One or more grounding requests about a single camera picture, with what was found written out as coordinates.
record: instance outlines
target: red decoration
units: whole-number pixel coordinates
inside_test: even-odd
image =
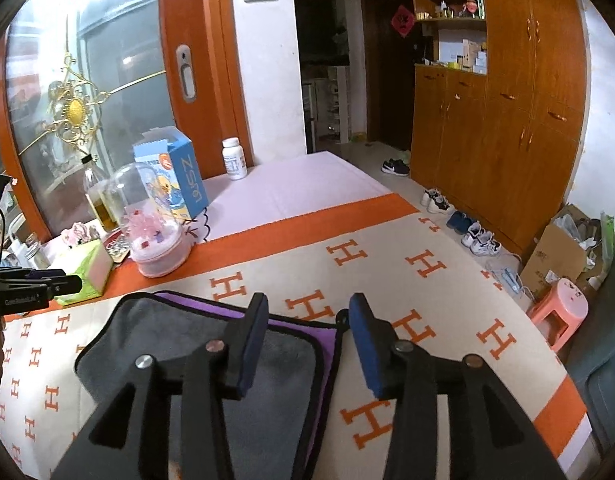
[[[410,33],[412,27],[414,27],[414,22],[414,14],[406,7],[400,6],[392,18],[392,27],[394,27],[396,32],[404,38]]]

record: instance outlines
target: orange stripe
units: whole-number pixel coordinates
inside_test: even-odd
[[[110,274],[105,294],[100,298],[76,303],[80,306],[94,301],[107,300],[136,292],[149,286],[189,278],[204,272],[222,269],[243,262],[258,260],[297,247],[329,240],[418,213],[419,210],[397,194],[391,193],[376,198],[339,205],[306,215],[286,218],[271,224],[261,225],[248,231],[229,235],[207,244],[194,246],[188,260],[171,274],[162,278],[146,278],[134,262],[126,262]],[[55,301],[45,310],[36,310],[30,316],[59,310]],[[7,321],[18,316],[6,316]]]
[[[534,420],[534,426],[556,457],[560,456],[587,413],[574,381],[567,376]]]

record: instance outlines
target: blue box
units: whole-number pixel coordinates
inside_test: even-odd
[[[209,205],[209,198],[191,140],[175,126],[153,128],[143,137],[134,145],[134,160],[154,168],[176,218],[196,218]]]

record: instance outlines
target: white shoe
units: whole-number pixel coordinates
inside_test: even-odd
[[[440,196],[438,189],[426,189],[421,197],[421,205],[427,207],[433,198]]]
[[[434,199],[430,201],[430,205],[428,205],[428,213],[433,215],[438,213],[451,215],[454,211],[456,211],[456,208],[454,208],[443,195],[435,196]]]
[[[501,248],[502,245],[494,240],[494,234],[491,231],[480,234],[470,247],[474,256],[495,256],[501,252]]]
[[[470,225],[465,235],[463,235],[463,238],[461,238],[461,243],[465,247],[471,247],[474,244],[474,242],[476,242],[476,238],[478,238],[478,235],[484,232],[485,232],[485,229],[481,227],[481,223],[474,222],[472,225]]]

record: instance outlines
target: gold decorative ornament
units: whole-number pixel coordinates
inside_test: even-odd
[[[56,134],[81,153],[88,154],[100,128],[100,105],[107,101],[111,94],[98,90],[92,81],[76,72],[72,68],[75,63],[76,59],[72,54],[66,52],[62,68],[65,77],[62,81],[51,82],[47,88],[50,99],[47,112],[52,116],[53,122],[40,136]]]

